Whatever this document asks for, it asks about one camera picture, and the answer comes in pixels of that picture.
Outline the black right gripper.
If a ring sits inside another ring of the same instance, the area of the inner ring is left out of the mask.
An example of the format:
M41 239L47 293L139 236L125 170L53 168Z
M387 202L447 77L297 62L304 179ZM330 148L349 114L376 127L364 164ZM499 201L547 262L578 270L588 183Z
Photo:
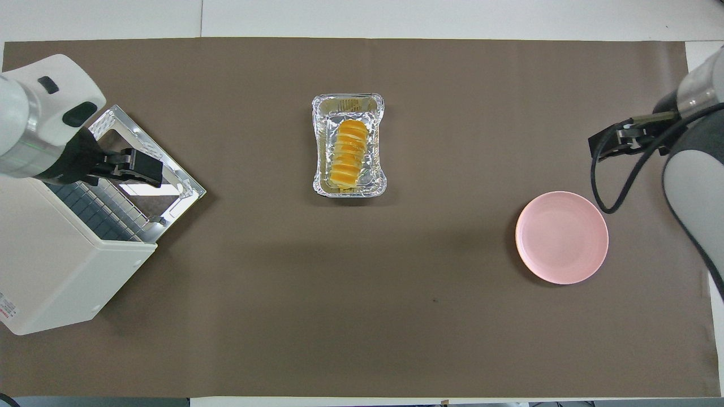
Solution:
M641 152L643 136L659 136L681 121L676 93L661 98L652 111L653 114L634 116L623 123L609 126L588 137L588 147L594 162L634 155Z

